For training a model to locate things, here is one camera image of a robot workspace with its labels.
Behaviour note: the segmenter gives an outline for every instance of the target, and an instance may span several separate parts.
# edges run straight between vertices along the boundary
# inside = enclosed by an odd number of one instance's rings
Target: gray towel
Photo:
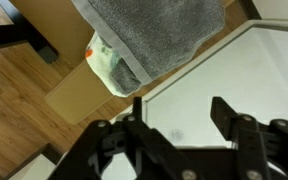
[[[112,80],[129,94],[188,62],[224,26],[220,0],[72,0],[121,60]]]

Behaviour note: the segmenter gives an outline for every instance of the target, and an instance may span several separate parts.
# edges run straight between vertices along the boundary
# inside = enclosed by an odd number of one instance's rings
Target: screw
[[[277,124],[280,125],[280,126],[286,126],[286,123],[283,122],[283,121],[278,121]]]
[[[98,127],[104,127],[106,125],[106,123],[104,121],[101,121],[98,123]]]
[[[247,171],[246,175],[249,180],[263,180],[262,174],[254,170]]]
[[[134,121],[134,120],[135,120],[135,117],[134,117],[134,116],[129,116],[127,119],[128,119],[129,121]]]
[[[182,177],[184,180],[196,180],[196,174],[194,171],[187,169],[182,172]]]
[[[244,120],[246,121],[252,121],[252,118],[250,116],[243,116]]]

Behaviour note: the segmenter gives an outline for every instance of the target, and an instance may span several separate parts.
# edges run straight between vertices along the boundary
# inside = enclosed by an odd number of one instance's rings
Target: wooden floor
[[[204,43],[196,56],[245,21],[246,16],[235,1],[226,9],[225,28]],[[9,23],[0,8],[0,24]],[[29,44],[0,49],[0,175],[6,176],[46,143],[61,152],[69,150],[92,120],[111,119],[129,106],[134,96],[144,95],[176,72],[129,98],[114,97],[84,121],[69,125],[46,105],[44,97],[76,66],[72,64],[64,60],[45,64]]]

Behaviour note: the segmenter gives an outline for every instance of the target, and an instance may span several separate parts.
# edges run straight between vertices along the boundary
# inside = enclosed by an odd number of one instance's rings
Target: cardboard box
[[[94,30],[70,0],[11,0],[73,70],[46,97],[46,102],[71,124],[83,120],[112,97],[85,61]]]

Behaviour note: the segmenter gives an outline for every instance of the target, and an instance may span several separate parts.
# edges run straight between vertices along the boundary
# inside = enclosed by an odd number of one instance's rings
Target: white surface
[[[210,119],[212,97],[221,96],[237,112],[266,124],[288,119],[282,63],[288,65],[288,32],[252,28],[150,99],[147,123],[178,146],[229,147]]]
[[[288,20],[288,0],[253,0],[263,19]]]
[[[10,180],[46,180],[55,165],[44,155],[39,155]]]

